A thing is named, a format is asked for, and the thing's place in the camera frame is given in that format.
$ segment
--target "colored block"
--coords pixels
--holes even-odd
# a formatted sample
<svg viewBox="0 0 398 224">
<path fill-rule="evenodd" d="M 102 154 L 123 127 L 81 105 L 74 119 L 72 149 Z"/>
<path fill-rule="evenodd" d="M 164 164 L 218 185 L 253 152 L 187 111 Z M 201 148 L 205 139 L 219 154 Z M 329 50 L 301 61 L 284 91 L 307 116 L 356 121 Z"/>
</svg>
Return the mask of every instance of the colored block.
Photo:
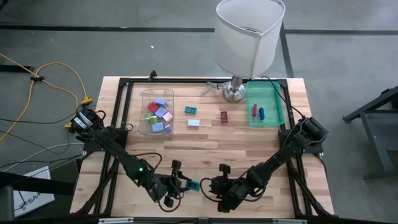
<svg viewBox="0 0 398 224">
<path fill-rule="evenodd" d="M 150 112 L 155 113 L 159 109 L 159 106 L 157 106 L 154 102 L 152 102 L 149 103 L 148 109 L 150 110 Z"/>
<path fill-rule="evenodd" d="M 263 120 L 264 118 L 264 108 L 260 108 L 260 120 Z"/>
<path fill-rule="evenodd" d="M 160 107 L 156 112 L 156 116 L 158 116 L 159 118 L 162 118 L 164 114 L 167 113 L 167 110 L 163 107 Z"/>
<path fill-rule="evenodd" d="M 188 120 L 188 126 L 193 126 L 193 127 L 199 127 L 200 125 L 200 120 Z"/>
<path fill-rule="evenodd" d="M 156 99 L 155 103 L 157 106 L 163 106 L 164 108 L 166 108 L 166 105 L 167 105 L 167 101 L 160 99 L 160 98 Z"/>
<path fill-rule="evenodd" d="M 166 129 L 168 133 L 172 132 L 172 127 L 170 127 L 170 125 L 167 125 L 164 129 Z"/>
<path fill-rule="evenodd" d="M 163 115 L 163 119 L 169 123 L 173 119 L 173 115 L 170 114 L 170 112 L 167 112 L 166 114 Z"/>
<path fill-rule="evenodd" d="M 150 124 L 156 124 L 158 122 L 157 117 L 156 116 L 151 116 L 149 118 L 149 123 Z"/>
<path fill-rule="evenodd" d="M 185 183 L 185 188 L 186 189 L 190 189 L 190 190 L 195 190 L 195 191 L 199 191 L 200 190 L 200 184 L 196 181 L 193 180 L 187 180 L 187 182 Z"/>
<path fill-rule="evenodd" d="M 151 116 L 152 116 L 151 113 L 147 113 L 147 114 L 145 114 L 145 119 L 149 119 Z"/>
<path fill-rule="evenodd" d="M 226 114 L 226 111 L 221 111 L 221 122 L 222 123 L 228 123 L 228 115 Z"/>
<path fill-rule="evenodd" d="M 257 116 L 257 105 L 253 106 L 253 116 Z"/>
<path fill-rule="evenodd" d="M 185 113 L 196 114 L 197 113 L 197 108 L 194 108 L 192 106 L 186 106 L 185 107 Z"/>
<path fill-rule="evenodd" d="M 156 123 L 152 125 L 152 131 L 157 133 L 157 132 L 162 132 L 163 131 L 163 123 Z"/>
</svg>

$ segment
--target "lamp base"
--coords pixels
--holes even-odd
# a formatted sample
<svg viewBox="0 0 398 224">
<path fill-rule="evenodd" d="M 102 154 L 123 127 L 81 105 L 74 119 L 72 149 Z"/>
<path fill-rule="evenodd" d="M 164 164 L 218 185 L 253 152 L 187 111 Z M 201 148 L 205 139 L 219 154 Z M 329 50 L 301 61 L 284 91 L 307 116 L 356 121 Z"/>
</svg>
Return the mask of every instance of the lamp base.
<svg viewBox="0 0 398 224">
<path fill-rule="evenodd" d="M 246 94 L 246 87 L 242 85 L 242 78 L 232 76 L 232 79 L 224 87 L 223 97 L 229 103 L 240 102 Z"/>
</svg>

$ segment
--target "white block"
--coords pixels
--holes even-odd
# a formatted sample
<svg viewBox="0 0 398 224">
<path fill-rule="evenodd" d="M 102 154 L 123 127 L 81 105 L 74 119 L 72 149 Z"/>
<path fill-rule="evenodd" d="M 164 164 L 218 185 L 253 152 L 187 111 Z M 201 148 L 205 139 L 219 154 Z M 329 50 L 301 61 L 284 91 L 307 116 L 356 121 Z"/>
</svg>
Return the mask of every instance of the white block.
<svg viewBox="0 0 398 224">
<path fill-rule="evenodd" d="M 200 120 L 188 120 L 188 126 L 194 126 L 194 127 L 199 127 L 200 125 Z"/>
</svg>

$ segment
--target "concrete floor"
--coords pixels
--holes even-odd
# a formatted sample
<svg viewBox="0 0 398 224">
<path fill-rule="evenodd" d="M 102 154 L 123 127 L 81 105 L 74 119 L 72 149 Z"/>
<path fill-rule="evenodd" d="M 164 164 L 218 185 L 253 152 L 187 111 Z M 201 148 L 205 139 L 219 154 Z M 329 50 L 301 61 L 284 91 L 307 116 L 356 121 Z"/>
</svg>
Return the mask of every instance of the concrete floor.
<svg viewBox="0 0 398 224">
<path fill-rule="evenodd" d="M 398 2 L 394 0 L 285 0 L 286 29 L 397 30 Z M 0 22 L 75 26 L 214 27 L 219 0 L 13 0 L 0 12 Z M 361 122 L 341 119 L 398 84 L 398 36 L 288 35 L 295 77 L 305 79 L 313 116 L 329 130 L 323 144 L 328 183 L 341 217 L 398 222 L 398 180 L 365 184 L 362 176 L 380 169 Z M 98 96 L 105 75 L 227 76 L 213 61 L 213 34 L 137 32 L 50 32 L 0 30 L 0 52 L 36 68 L 64 62 L 82 76 L 91 97 Z M 0 63 L 9 62 L 0 58 Z M 62 67 L 42 73 L 53 84 L 79 97 L 74 74 Z M 270 77 L 286 77 L 280 44 Z M 23 110 L 30 80 L 24 74 L 0 75 L 0 117 L 15 119 Z M 73 113 L 73 99 L 39 83 L 23 117 L 55 121 Z M 10 123 L 0 122 L 5 131 Z M 18 124 L 13 134 L 49 147 L 66 143 L 63 123 Z M 70 135 L 71 142 L 76 142 Z M 0 166 L 41 150 L 7 137 L 0 143 Z M 63 157 L 81 152 L 71 147 Z M 44 152 L 36 159 L 60 156 Z M 40 164 L 21 164 L 10 170 L 23 174 Z"/>
</svg>

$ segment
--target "white lampshade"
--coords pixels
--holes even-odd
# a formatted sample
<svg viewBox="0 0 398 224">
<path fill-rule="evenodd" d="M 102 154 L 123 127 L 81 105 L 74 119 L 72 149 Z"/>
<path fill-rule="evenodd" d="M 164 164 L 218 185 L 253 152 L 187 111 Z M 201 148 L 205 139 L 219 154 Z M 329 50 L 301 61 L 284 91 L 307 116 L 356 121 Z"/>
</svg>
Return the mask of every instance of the white lampshade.
<svg viewBox="0 0 398 224">
<path fill-rule="evenodd" d="M 217 6 L 217 64 L 241 78 L 256 78 L 274 60 L 285 4 L 280 0 L 224 0 Z"/>
</svg>

